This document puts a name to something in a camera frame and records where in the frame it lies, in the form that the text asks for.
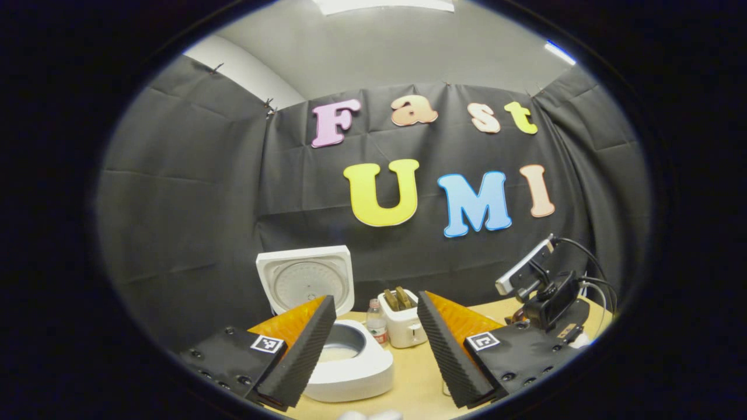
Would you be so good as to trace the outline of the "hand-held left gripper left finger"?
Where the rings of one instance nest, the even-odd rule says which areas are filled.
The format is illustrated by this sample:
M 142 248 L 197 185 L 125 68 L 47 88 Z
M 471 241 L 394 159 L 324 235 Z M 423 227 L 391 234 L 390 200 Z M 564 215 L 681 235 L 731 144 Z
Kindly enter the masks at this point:
M 227 393 L 286 411 L 301 399 L 336 317 L 334 297 L 323 295 L 251 328 L 224 327 L 179 358 Z

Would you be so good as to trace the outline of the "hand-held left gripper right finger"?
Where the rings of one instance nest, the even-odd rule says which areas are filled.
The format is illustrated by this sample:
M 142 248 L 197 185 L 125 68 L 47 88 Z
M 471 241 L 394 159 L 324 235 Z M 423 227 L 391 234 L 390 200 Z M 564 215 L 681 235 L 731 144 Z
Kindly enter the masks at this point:
M 519 393 L 563 369 L 581 349 L 584 326 L 544 330 L 530 321 L 501 325 L 435 293 L 418 293 L 418 318 L 453 403 L 474 408 Z

